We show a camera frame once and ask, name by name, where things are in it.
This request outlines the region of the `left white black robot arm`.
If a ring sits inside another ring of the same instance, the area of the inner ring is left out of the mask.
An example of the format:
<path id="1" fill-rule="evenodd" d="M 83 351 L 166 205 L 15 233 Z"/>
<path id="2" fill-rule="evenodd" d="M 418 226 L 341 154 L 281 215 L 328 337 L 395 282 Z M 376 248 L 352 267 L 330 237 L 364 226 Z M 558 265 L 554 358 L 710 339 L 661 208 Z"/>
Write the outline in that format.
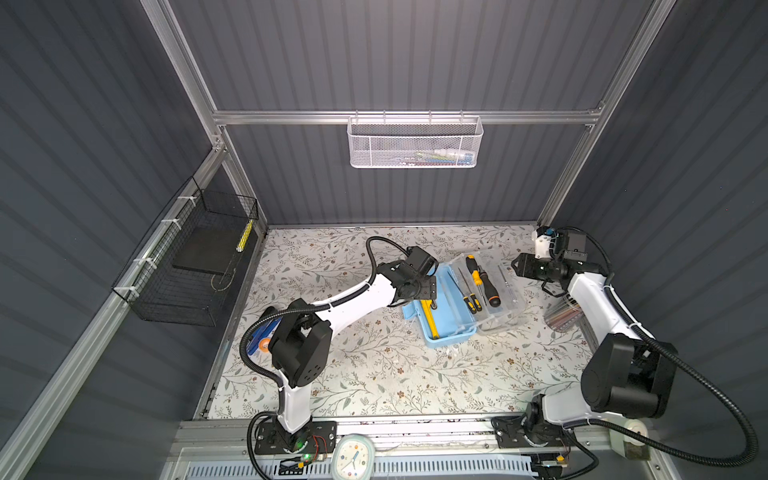
<path id="1" fill-rule="evenodd" d="M 278 409 L 253 419 L 269 419 L 293 451 L 301 450 L 312 435 L 311 384 L 327 365 L 334 337 L 379 309 L 437 299 L 439 261 L 426 250 L 404 247 L 384 236 L 368 237 L 365 249 L 371 264 L 367 279 L 326 300 L 308 303 L 299 298 L 284 310 L 264 313 L 239 342 L 244 366 L 278 388 Z M 268 370 L 251 359 L 248 346 L 256 331 L 273 320 L 278 324 L 268 344 L 272 365 Z"/>

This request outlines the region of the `black orange screwdriver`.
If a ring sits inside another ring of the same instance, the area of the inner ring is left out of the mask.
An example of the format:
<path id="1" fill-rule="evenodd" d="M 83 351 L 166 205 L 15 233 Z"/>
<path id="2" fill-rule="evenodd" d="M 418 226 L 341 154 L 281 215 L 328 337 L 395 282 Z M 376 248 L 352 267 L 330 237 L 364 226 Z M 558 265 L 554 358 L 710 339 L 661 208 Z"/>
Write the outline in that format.
<path id="1" fill-rule="evenodd" d="M 497 308 L 501 305 L 502 301 L 499 295 L 499 292 L 497 288 L 494 286 L 494 284 L 491 282 L 490 277 L 486 272 L 482 272 L 479 274 L 479 278 L 482 281 L 485 297 L 489 303 L 489 305 L 493 308 Z"/>

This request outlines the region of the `thin black screwdriver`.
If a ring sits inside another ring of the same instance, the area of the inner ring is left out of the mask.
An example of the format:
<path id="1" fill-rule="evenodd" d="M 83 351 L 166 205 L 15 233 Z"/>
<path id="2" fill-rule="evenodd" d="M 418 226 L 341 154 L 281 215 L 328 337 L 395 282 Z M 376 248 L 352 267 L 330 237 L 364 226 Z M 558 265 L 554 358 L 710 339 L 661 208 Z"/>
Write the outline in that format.
<path id="1" fill-rule="evenodd" d="M 469 288 L 469 285 L 465 279 L 462 279 L 462 284 L 463 284 L 463 287 L 460 287 L 460 292 L 461 292 L 463 301 L 466 307 L 468 308 L 468 310 L 470 311 L 470 313 L 472 315 L 476 315 L 478 312 L 478 309 L 475 306 L 474 300 L 471 297 L 472 292 Z"/>

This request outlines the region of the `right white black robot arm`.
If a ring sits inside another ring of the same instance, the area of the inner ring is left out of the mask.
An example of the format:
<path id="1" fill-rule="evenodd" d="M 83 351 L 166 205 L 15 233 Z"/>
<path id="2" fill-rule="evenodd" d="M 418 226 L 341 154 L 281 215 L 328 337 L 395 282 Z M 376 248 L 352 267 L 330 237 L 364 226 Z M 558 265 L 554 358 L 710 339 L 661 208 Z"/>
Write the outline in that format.
<path id="1" fill-rule="evenodd" d="M 557 283 L 581 309 L 598 341 L 580 381 L 557 393 L 536 395 L 521 420 L 534 447 L 556 438 L 577 441 L 575 431 L 600 426 L 678 459 L 717 468 L 754 461 L 758 435 L 746 414 L 718 386 L 682 360 L 672 344 L 657 340 L 635 318 L 613 285 L 615 271 L 602 245 L 584 230 L 542 226 L 533 235 L 534 252 L 511 263 L 515 274 L 548 287 Z M 659 418 L 667 408 L 674 378 L 682 372 L 722 404 L 744 436 L 741 452 L 712 457 L 666 445 L 621 424 L 622 419 Z"/>

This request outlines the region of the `light blue plastic tool box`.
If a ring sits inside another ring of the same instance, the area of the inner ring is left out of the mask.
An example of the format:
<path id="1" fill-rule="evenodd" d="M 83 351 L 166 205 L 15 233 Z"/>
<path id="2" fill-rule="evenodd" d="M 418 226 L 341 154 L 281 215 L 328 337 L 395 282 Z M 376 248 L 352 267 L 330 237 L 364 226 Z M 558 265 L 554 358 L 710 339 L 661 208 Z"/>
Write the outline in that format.
<path id="1" fill-rule="evenodd" d="M 493 308 L 489 305 L 484 287 L 477 286 L 469 273 L 465 258 L 473 255 L 480 267 L 486 272 L 497 288 L 501 305 Z M 459 272 L 465 275 L 471 290 L 482 304 L 482 310 L 472 315 L 466 307 L 460 287 L 463 287 Z M 509 263 L 494 250 L 480 250 L 462 253 L 453 260 L 441 264 L 437 273 L 437 306 L 433 308 L 434 321 L 439 338 L 433 340 L 422 310 L 421 303 L 414 301 L 402 308 L 407 322 L 416 325 L 429 348 L 455 345 L 468 340 L 475 334 L 495 334 L 508 331 L 527 321 L 525 317 L 526 300 L 523 289 L 517 283 L 517 277 L 509 269 Z"/>

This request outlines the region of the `yellow pipe wrench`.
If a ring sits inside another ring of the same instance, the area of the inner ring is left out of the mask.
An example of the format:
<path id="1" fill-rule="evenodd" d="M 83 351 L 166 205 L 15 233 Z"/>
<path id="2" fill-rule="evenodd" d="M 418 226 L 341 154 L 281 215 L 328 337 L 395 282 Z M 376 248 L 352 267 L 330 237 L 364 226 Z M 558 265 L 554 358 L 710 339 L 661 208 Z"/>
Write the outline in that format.
<path id="1" fill-rule="evenodd" d="M 437 340 L 439 338 L 439 332 L 434 321 L 433 302 L 431 300 L 422 300 L 421 306 L 429 328 L 430 336 L 433 340 Z"/>

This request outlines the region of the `yellow black stubby screwdriver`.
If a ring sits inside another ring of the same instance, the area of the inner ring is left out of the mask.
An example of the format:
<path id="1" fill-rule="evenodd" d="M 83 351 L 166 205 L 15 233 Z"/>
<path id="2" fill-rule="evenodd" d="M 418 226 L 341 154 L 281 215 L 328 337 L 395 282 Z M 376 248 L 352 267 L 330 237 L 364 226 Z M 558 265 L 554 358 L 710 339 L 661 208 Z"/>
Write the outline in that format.
<path id="1" fill-rule="evenodd" d="M 483 279 L 482 279 L 482 274 L 481 274 L 481 271 L 480 271 L 480 267 L 479 267 L 475 257 L 473 255 L 468 255 L 465 258 L 465 262 L 466 262 L 467 269 L 468 269 L 469 273 L 472 276 L 473 282 L 477 286 L 482 286 L 484 284 L 484 282 L 483 282 Z"/>

